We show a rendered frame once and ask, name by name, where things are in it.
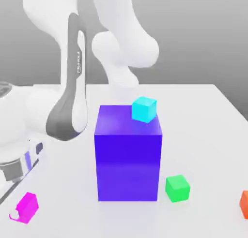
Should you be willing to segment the large purple box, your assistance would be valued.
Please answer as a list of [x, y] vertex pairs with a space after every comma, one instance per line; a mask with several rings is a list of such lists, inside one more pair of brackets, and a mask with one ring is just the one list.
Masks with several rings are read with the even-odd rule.
[[162, 130], [132, 119], [129, 105], [99, 107], [94, 148], [99, 201], [156, 201]]

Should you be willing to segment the small magenta cube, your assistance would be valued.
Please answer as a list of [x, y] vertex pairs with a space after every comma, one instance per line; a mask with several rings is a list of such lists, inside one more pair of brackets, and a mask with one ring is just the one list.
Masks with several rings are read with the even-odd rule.
[[16, 222], [28, 224], [38, 209], [39, 205], [36, 194], [27, 192], [15, 208], [18, 217], [13, 218], [10, 213], [9, 219]]

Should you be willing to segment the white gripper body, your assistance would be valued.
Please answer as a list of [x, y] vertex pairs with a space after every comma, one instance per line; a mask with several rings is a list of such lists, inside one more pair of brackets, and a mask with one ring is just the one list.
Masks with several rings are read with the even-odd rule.
[[26, 161], [21, 162], [20, 159], [0, 163], [0, 171], [3, 172], [6, 180], [4, 186], [0, 189], [0, 206], [38, 163], [39, 158], [31, 164], [30, 168], [27, 167]]

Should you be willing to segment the small orange cube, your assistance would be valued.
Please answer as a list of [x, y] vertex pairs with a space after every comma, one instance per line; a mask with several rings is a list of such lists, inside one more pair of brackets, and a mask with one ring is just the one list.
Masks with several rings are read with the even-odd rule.
[[248, 191], [247, 190], [242, 192], [239, 205], [240, 205], [244, 218], [248, 220]]

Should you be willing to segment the small green cube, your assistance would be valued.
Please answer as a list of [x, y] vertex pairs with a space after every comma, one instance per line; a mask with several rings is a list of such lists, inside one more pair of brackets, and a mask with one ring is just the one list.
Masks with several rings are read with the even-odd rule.
[[166, 178], [165, 192], [171, 202], [188, 200], [190, 185], [183, 175], [176, 175]]

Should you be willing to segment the small cyan cube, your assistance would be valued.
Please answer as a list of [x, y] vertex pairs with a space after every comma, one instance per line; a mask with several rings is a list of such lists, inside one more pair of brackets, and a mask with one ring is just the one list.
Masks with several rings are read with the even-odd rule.
[[132, 103], [132, 119], [149, 123], [156, 117], [157, 100], [140, 96]]

